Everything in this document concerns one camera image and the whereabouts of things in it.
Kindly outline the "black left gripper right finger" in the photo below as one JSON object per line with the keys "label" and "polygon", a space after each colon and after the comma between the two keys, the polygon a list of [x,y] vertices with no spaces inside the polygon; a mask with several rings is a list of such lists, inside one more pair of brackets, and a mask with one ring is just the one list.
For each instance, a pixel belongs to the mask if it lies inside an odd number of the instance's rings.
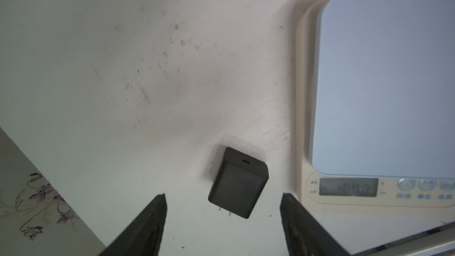
{"label": "black left gripper right finger", "polygon": [[347,256],[349,253],[290,193],[280,204],[283,230],[291,256]]}

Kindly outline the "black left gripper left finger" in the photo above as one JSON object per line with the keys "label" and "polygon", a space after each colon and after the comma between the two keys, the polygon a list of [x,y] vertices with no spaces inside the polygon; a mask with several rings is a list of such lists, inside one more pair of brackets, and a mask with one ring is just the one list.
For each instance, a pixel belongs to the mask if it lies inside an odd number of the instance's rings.
{"label": "black left gripper left finger", "polygon": [[159,194],[100,254],[102,256],[157,256],[166,217],[165,194]]}

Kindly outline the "black power adapter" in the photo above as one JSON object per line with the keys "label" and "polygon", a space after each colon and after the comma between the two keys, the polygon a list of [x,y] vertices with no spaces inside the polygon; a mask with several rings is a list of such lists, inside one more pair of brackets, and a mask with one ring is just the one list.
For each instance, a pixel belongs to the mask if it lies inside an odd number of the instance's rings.
{"label": "black power adapter", "polygon": [[208,200],[248,219],[268,180],[269,171],[265,162],[227,147]]}

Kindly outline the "blue cream kitchen scale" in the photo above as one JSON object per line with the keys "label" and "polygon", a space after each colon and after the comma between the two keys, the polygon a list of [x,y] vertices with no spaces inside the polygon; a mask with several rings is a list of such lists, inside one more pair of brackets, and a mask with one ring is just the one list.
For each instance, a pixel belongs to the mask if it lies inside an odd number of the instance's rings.
{"label": "blue cream kitchen scale", "polygon": [[455,0],[320,0],[296,30],[302,203],[455,204]]}

